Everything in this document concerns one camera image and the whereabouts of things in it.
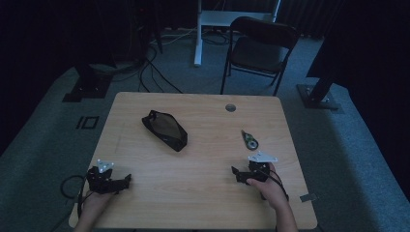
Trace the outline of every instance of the dark curtain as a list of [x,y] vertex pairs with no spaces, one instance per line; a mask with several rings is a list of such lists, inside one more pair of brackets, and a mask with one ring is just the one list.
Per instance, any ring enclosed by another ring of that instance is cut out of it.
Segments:
[[307,74],[348,89],[407,197],[409,12],[408,1],[347,0]]

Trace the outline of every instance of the black chair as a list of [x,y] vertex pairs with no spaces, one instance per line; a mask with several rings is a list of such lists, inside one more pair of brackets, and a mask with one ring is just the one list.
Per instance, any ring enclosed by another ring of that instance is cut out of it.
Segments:
[[[233,45],[234,31],[241,34],[235,45]],[[220,93],[223,94],[227,71],[229,71],[228,75],[231,75],[231,70],[237,70],[271,77],[273,79],[271,86],[278,80],[274,91],[275,96],[287,60],[299,40],[300,33],[288,25],[240,16],[231,23],[229,37],[230,43]]]

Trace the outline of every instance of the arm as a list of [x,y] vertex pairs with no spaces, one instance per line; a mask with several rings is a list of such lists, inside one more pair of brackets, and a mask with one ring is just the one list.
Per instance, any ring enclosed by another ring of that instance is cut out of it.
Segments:
[[81,217],[75,226],[74,232],[91,232],[100,215],[113,196],[112,193],[99,194],[87,192],[88,197],[84,200]]
[[[270,163],[272,171],[275,171],[275,167]],[[273,175],[276,180],[279,181],[278,176]],[[292,209],[289,202],[286,199],[280,186],[271,179],[266,182],[259,182],[254,179],[247,179],[248,184],[256,187],[265,198],[268,200],[269,205],[275,209],[277,213],[277,229],[278,232],[294,232],[298,231],[296,226],[295,217],[293,216]]]

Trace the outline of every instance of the table leg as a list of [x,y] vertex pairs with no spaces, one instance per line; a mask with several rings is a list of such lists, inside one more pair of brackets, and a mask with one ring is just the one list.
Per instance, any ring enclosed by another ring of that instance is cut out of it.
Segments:
[[201,22],[201,14],[202,14],[202,0],[198,0],[198,15],[197,15],[197,26],[196,26],[196,48],[195,48],[195,59],[193,64],[196,67],[201,66],[202,61],[202,22]]

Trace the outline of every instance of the metal tool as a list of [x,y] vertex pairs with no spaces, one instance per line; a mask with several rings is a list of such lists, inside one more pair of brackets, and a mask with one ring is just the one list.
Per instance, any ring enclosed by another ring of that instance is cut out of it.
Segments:
[[253,138],[253,136],[250,133],[244,132],[244,130],[241,130],[242,132],[242,137],[244,138],[245,145],[247,146],[248,149],[251,151],[254,151],[257,149],[259,146],[259,143],[256,141],[256,139]]

